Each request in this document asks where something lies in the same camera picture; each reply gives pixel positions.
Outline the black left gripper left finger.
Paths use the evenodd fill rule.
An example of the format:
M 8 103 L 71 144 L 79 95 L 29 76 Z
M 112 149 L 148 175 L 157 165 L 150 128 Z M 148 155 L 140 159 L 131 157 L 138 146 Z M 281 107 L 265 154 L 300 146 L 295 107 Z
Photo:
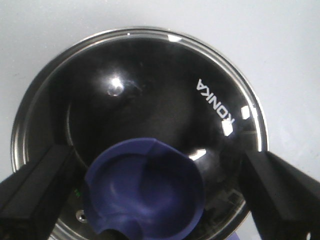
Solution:
M 52 145 L 0 183 L 0 238 L 47 240 L 72 190 L 75 150 Z

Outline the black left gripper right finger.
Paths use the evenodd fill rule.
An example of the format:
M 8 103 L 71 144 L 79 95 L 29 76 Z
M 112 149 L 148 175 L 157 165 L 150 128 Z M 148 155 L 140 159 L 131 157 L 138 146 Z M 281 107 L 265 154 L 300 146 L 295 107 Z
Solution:
M 319 181 L 270 151 L 246 151 L 239 186 L 261 239 L 320 238 Z

